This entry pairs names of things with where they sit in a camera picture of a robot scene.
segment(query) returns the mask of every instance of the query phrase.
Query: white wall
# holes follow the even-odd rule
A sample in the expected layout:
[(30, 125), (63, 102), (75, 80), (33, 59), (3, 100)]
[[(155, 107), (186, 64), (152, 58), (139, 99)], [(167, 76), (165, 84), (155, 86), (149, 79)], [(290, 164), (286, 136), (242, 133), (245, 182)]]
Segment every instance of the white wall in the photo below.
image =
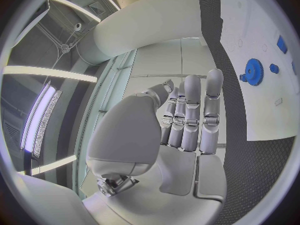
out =
[[(207, 75), (216, 68), (213, 57), (207, 46), (202, 46), (198, 39), (174, 39), (141, 47), (137, 50), (131, 77), (127, 84), (124, 97), (140, 93), (145, 89), (172, 79), (174, 85), (184, 80), (181, 77), (167, 75)], [(166, 75), (165, 77), (134, 77), (140, 75)], [(205, 96), (206, 80), (201, 79), (202, 98)], [(201, 100), (201, 116), (203, 119), (204, 99)], [(157, 119), (161, 121), (166, 103), (157, 110)], [(223, 94), (221, 95), (220, 125), (218, 143), (226, 143), (226, 114)]]

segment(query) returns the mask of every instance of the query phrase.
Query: air vent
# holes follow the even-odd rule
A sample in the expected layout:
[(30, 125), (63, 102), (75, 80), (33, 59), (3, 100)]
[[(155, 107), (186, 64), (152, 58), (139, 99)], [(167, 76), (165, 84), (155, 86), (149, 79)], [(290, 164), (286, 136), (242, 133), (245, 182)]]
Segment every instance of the air vent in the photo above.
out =
[(94, 14), (97, 17), (102, 15), (103, 13), (105, 13), (105, 9), (103, 8), (103, 6), (101, 6), (101, 4), (98, 1), (92, 3), (91, 5), (88, 5), (88, 6), (90, 7), (90, 9), (94, 12)]
[(20, 129), (3, 120), (3, 133), (6, 145), (14, 150), (20, 150)]

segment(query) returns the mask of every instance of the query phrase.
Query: blue plastic part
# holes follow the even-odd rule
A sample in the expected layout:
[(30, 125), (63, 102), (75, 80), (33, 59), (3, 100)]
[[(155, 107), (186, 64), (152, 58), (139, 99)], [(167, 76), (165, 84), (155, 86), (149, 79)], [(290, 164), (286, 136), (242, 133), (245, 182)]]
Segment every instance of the blue plastic part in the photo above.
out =
[(288, 48), (282, 36), (279, 36), (277, 46), (284, 54), (287, 53)]
[(296, 73), (296, 68), (295, 68), (295, 64), (294, 64), (293, 61), (291, 62), (291, 67), (292, 67), (292, 70), (293, 70), (294, 74), (297, 75), (297, 73)]
[(261, 84), (264, 78), (264, 67), (262, 63), (255, 58), (251, 58), (245, 69), (247, 82), (252, 86)]
[(275, 65), (275, 64), (271, 64), (270, 65), (270, 71), (272, 72), (272, 73), (275, 73), (275, 74), (278, 74), (279, 73), (279, 67), (277, 66), (277, 65)]
[(247, 82), (246, 74), (239, 75), (239, 80), (242, 82)]

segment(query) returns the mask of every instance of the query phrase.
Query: pipe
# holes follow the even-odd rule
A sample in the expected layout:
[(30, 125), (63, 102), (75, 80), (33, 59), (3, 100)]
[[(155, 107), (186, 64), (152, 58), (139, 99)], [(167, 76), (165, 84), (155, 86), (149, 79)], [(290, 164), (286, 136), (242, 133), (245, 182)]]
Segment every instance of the pipe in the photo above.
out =
[(100, 22), (78, 44), (99, 64), (131, 50), (172, 39), (202, 37), (199, 0), (139, 0)]

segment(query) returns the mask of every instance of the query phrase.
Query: security camera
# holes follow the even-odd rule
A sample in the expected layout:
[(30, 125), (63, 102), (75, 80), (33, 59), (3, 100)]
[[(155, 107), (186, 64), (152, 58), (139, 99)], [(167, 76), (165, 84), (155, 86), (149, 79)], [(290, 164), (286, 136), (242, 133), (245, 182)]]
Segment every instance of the security camera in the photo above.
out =
[(76, 31), (76, 32), (80, 31), (80, 30), (81, 30), (81, 27), (82, 27), (82, 24), (81, 24), (81, 23), (75, 24), (75, 26), (74, 26), (74, 31)]

